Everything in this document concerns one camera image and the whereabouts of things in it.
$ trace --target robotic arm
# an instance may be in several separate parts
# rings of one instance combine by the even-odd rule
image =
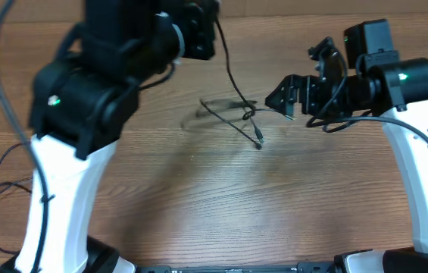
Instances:
[[[319,62],[320,76],[289,75],[266,98],[266,105],[293,115],[299,102],[303,114],[314,116],[307,126],[324,126],[327,133],[357,121],[383,122],[408,195],[414,249],[382,253],[376,264],[381,272],[428,272],[428,60],[400,61],[386,20],[347,29],[345,47],[348,65],[357,75],[348,77],[345,60],[328,37],[308,50],[311,59]],[[352,118],[354,111],[366,112]],[[347,123],[328,129],[341,122]],[[339,264],[347,270],[351,263],[351,272],[365,272],[369,262],[363,258],[360,253],[347,255]]]
[[[118,252],[87,237],[102,174],[142,84],[178,58],[214,56],[216,0],[86,0],[85,20],[65,36],[33,81],[31,139],[51,197],[40,272],[133,273]],[[80,52],[70,47],[80,41]],[[23,248],[0,272],[30,272],[39,245],[40,178]]]

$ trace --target wooden table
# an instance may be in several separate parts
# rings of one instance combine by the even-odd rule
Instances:
[[[263,101],[287,74],[315,74],[310,46],[333,36],[342,49],[345,28],[380,17],[390,19],[403,59],[428,58],[428,14],[253,17],[223,25],[239,86]],[[0,69],[24,124],[30,82],[69,27],[4,27]],[[183,61],[170,82],[142,95],[100,186],[92,236],[140,265],[286,264],[411,245],[401,176],[379,124],[327,135],[305,128],[301,115],[288,122],[259,113],[262,151],[214,118],[183,130],[199,98],[236,97],[219,43],[217,53],[209,62]],[[0,111],[0,155],[16,142]],[[17,150],[0,182],[30,172]],[[18,191],[0,200],[3,247],[20,249],[28,205]],[[0,253],[0,264],[7,258]]]

